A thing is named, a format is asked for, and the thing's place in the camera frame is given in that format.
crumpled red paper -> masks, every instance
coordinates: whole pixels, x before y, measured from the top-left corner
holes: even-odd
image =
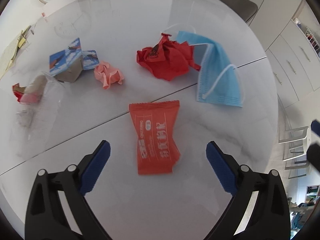
[[[21,87],[19,83],[12,86],[12,91],[17,98],[17,101],[20,102],[21,97],[24,95],[26,87]]]
[[[137,51],[137,63],[148,69],[156,78],[171,81],[186,74],[189,67],[200,70],[193,61],[193,46],[185,41],[179,44],[169,40],[169,34],[162,33],[160,42],[153,48],[147,47]]]
[[[112,83],[122,85],[124,76],[121,71],[111,66],[108,62],[101,61],[94,69],[94,77],[103,84],[103,89],[108,89]]]

cabinet drawer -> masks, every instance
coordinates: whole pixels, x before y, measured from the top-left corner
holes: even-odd
[[[304,68],[282,36],[278,36],[272,43],[270,51],[287,74],[299,100],[313,91]]]
[[[290,21],[286,28],[282,31],[281,36],[289,44],[293,52],[300,60],[308,78],[311,82],[313,90],[320,87],[320,59],[316,51],[311,46],[303,31]]]
[[[266,51],[266,54],[271,64],[271,68],[276,81],[277,92],[283,106],[287,107],[294,104],[298,101],[298,97],[293,89],[289,78],[277,61],[276,57],[271,53],[269,49]]]

blue surgical mask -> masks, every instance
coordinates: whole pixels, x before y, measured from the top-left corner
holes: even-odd
[[[194,45],[194,62],[201,66],[197,101],[210,104],[241,106],[241,92],[236,66],[231,64],[222,46],[195,33],[178,33],[176,41]]]

yellow paper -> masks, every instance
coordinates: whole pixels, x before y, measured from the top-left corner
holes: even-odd
[[[24,37],[22,37],[18,43],[18,48],[21,48],[25,42],[26,42],[26,39]]]
[[[10,42],[0,57],[0,79],[10,69],[17,55],[18,43],[21,38],[22,31]]]

marble surface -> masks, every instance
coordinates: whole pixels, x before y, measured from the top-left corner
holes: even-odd
[[[159,100],[180,101],[173,138],[182,156],[172,174],[137,174],[137,136],[130,114],[124,114],[2,174],[0,189],[24,222],[37,171],[57,172],[78,164],[105,139],[111,144],[111,157],[85,198],[109,235],[204,239],[231,199],[206,159],[207,143],[214,140],[239,164],[264,172],[276,137],[278,104],[269,61],[245,65],[239,76],[245,92],[243,108],[196,102],[196,85]],[[65,197],[61,199],[66,207]],[[78,231],[68,209],[66,216]]]
[[[155,79],[136,63],[136,51],[154,46],[161,31],[175,35],[191,31],[220,42],[232,63],[242,66],[266,57],[247,24],[219,0],[79,0],[50,17],[40,19],[35,35],[15,66],[0,80],[0,174],[68,139],[127,113],[128,104],[152,102],[197,82],[193,69],[172,82]],[[75,83],[62,85],[52,102],[56,108],[44,121],[34,147],[16,140],[15,113],[19,108],[12,85],[28,85],[41,71],[48,72],[49,55],[79,37],[83,50],[95,49],[100,60],[119,68],[123,85],[103,90],[92,71]],[[25,134],[30,143],[29,133]]]

